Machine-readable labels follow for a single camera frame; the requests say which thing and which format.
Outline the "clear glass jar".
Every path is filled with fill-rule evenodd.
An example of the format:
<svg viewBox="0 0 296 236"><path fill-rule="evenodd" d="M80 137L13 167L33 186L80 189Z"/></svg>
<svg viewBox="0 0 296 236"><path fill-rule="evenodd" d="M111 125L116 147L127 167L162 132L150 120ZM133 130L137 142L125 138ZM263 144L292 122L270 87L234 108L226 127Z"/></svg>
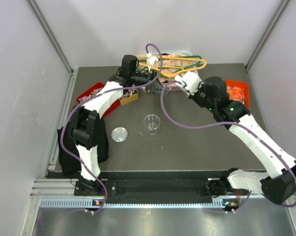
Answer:
<svg viewBox="0 0 296 236"><path fill-rule="evenodd" d="M156 114L148 114L139 122L139 132L143 136L155 137L161 130L161 119Z"/></svg>

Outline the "orange candy tray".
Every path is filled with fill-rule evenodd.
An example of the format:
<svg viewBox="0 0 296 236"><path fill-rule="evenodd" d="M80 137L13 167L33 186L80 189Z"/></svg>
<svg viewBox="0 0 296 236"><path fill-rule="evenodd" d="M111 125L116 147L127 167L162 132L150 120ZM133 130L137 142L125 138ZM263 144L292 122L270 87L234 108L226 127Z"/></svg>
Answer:
<svg viewBox="0 0 296 236"><path fill-rule="evenodd" d="M250 108L249 85L245 82L224 80L231 100L236 100Z"/></svg>

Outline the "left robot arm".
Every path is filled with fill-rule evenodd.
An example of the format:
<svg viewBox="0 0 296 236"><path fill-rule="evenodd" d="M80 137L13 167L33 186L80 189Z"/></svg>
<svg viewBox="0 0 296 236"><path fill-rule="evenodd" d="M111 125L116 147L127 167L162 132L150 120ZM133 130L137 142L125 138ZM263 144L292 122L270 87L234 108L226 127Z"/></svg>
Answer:
<svg viewBox="0 0 296 236"><path fill-rule="evenodd" d="M102 183L96 180L101 173L99 163L108 159L108 137L103 115L132 86L151 85L159 76L159 72L150 68L157 61L162 60L148 53L149 69L144 74L136 70L137 57L125 55L121 67L109 78L97 96L79 107L71 116L70 135L80 159L84 162L79 181L91 195L101 192Z"/></svg>

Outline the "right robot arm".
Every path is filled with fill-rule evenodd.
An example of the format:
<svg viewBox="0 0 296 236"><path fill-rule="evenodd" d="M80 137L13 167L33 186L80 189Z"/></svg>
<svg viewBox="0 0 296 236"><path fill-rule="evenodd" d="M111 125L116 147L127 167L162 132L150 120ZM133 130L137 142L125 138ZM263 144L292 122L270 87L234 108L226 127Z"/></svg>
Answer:
<svg viewBox="0 0 296 236"><path fill-rule="evenodd" d="M281 205L296 195L296 159L285 152L257 123L249 109L229 97L220 77L201 80L195 73L182 79L182 89L201 108L208 109L218 125L239 138L264 166L264 172L232 168L220 177L220 189L230 195L237 189L263 194Z"/></svg>

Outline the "gold candy tin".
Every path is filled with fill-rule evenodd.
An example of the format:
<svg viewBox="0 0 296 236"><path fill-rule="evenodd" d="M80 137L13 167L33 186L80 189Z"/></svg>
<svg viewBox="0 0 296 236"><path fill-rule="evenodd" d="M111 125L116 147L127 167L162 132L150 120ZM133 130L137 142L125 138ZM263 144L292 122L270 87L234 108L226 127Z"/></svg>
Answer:
<svg viewBox="0 0 296 236"><path fill-rule="evenodd" d="M128 90L123 96L119 98L121 105L126 105L139 99L137 89Z"/></svg>

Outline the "floral fabric item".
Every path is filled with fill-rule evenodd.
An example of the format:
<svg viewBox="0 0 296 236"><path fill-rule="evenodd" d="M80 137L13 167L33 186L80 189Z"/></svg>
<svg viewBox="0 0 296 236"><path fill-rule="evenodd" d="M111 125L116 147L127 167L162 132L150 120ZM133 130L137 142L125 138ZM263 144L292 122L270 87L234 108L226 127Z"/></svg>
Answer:
<svg viewBox="0 0 296 236"><path fill-rule="evenodd" d="M147 67L147 56L142 56L143 55L137 55L140 69ZM151 70L159 72L161 62L159 56L157 57L159 61L152 65ZM198 61L194 60L196 57L179 54L165 54L162 58L162 70L159 75L159 81L161 84L166 84L170 80L173 80L176 75L185 74L187 72L186 70L196 68L199 64Z"/></svg>

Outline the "white plastic basket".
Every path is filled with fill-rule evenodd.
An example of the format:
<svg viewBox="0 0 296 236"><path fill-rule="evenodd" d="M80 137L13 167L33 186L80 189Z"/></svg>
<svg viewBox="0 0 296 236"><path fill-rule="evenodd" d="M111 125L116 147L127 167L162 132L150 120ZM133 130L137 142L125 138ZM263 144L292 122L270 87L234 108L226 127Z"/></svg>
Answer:
<svg viewBox="0 0 296 236"><path fill-rule="evenodd" d="M160 72L155 84L142 90L150 94L159 94L166 83L173 81L176 76L184 76L187 72L198 73L198 70L207 65L199 55L186 55L179 53L162 54L162 62L157 61L151 65L151 70Z"/></svg>

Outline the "red candy tray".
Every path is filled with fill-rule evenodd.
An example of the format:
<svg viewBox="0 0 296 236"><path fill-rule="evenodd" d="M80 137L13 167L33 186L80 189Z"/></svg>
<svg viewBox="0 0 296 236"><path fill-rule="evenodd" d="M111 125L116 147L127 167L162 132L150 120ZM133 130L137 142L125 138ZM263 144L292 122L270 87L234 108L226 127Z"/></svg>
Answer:
<svg viewBox="0 0 296 236"><path fill-rule="evenodd" d="M120 105L119 98L123 95L123 90L112 91L116 88L121 88L116 82L98 82L81 94L77 103L82 102L85 109L95 110L100 118L105 118Z"/></svg>

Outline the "silver jar lid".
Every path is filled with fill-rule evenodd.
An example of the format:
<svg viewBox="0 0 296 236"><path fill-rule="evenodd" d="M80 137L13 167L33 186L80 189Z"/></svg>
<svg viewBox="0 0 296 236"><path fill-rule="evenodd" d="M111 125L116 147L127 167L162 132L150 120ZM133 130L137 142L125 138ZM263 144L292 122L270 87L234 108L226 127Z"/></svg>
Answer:
<svg viewBox="0 0 296 236"><path fill-rule="evenodd" d="M128 137L128 131L124 127L117 127L112 130L111 138L117 143L121 143L125 141L127 137Z"/></svg>

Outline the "black cloth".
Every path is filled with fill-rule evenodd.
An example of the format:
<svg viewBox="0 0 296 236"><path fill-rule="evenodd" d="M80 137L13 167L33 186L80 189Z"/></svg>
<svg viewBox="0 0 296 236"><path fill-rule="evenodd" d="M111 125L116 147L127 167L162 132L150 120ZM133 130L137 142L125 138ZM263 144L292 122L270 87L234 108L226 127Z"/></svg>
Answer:
<svg viewBox="0 0 296 236"><path fill-rule="evenodd" d="M102 139L100 140L101 142L99 144L99 150L96 149L99 163L104 162L108 159L108 137L105 130L104 120L101 121L101 127L104 129L104 133L102 134ZM64 176L69 176L81 171L81 163L80 161L78 161L77 159L75 159L74 157L72 157L71 155L69 155L63 150L60 143L62 129L63 127L57 130L57 135L58 135L57 142L58 142L58 148L59 148L58 161L59 161L59 164L61 165L62 174ZM70 152L72 152L73 154L79 157L78 149L76 148L73 140L69 136L69 129L70 127L68 125L66 127L65 134L64 134L64 140L63 140L64 145Z"/></svg>

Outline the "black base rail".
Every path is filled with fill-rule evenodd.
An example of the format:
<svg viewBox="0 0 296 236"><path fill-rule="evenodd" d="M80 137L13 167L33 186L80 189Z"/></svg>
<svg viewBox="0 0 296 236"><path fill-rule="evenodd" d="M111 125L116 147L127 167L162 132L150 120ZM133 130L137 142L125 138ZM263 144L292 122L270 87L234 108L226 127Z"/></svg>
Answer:
<svg viewBox="0 0 296 236"><path fill-rule="evenodd" d="M74 195L107 197L108 204L196 204L232 194L222 185L222 171L102 172L102 183L76 182Z"/></svg>

